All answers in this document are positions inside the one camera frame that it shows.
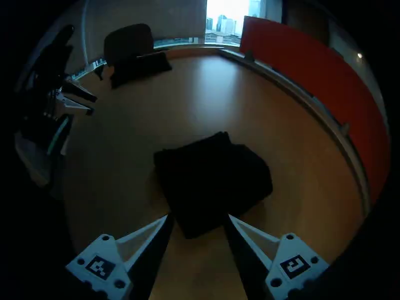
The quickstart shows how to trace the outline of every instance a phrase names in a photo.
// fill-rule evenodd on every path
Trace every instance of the window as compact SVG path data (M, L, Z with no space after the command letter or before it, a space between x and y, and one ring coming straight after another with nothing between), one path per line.
M262 17L261 3L262 0L207 0L204 41L240 45L245 16Z

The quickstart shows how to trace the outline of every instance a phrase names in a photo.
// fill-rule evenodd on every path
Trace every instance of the building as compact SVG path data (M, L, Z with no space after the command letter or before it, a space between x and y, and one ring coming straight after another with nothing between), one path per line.
M213 30L213 18L212 17L208 17L207 20L205 20L205 29Z
M241 39L234 34L226 34L215 30L205 31L205 43L217 43L217 44L228 44L228 45L240 45Z
M260 0L250 0L248 3L248 16L260 17Z
M221 15L218 17L218 22L216 23L216 31L218 31L218 32L221 31L222 20L225 20L225 19L227 19L227 17L224 16L223 14L221 14Z
M221 32L228 34L228 35L233 35L235 34L235 29L236 29L236 21L233 19L223 19L221 22Z

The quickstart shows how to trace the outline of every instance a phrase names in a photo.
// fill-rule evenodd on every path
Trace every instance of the white wall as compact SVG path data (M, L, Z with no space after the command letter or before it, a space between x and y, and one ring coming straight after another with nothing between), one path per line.
M332 20L329 20L329 47L335 49L343 56L344 61L352 67L368 87L381 115L383 116L386 130L389 133L388 117L385 110L384 100L378 82L375 79L368 62L365 57L358 57L357 54L362 54L362 52L359 50L354 40Z
M48 29L32 51L15 89L21 88L44 47L66 25L75 27L66 64L72 74L103 55L105 37L125 26L148 24L154 39L204 37L207 0L78 0Z
M206 5L206 0L88 0L88 61L103 55L109 33L137 23L149 25L155 40L204 37Z

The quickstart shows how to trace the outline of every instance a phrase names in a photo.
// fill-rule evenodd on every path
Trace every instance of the black cloth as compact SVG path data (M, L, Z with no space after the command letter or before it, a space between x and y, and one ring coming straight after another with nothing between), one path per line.
M227 132L154 154L166 200L187 239L239 217L273 190L267 164Z

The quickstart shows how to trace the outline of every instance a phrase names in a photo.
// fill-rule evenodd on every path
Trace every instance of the red partition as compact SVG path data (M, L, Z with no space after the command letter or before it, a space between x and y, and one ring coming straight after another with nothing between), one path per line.
M312 37L266 19L245 17L240 51L252 51L311 94L340 124L349 123L348 135L367 175L373 202L390 168L390 142L383 117L357 73L332 49Z

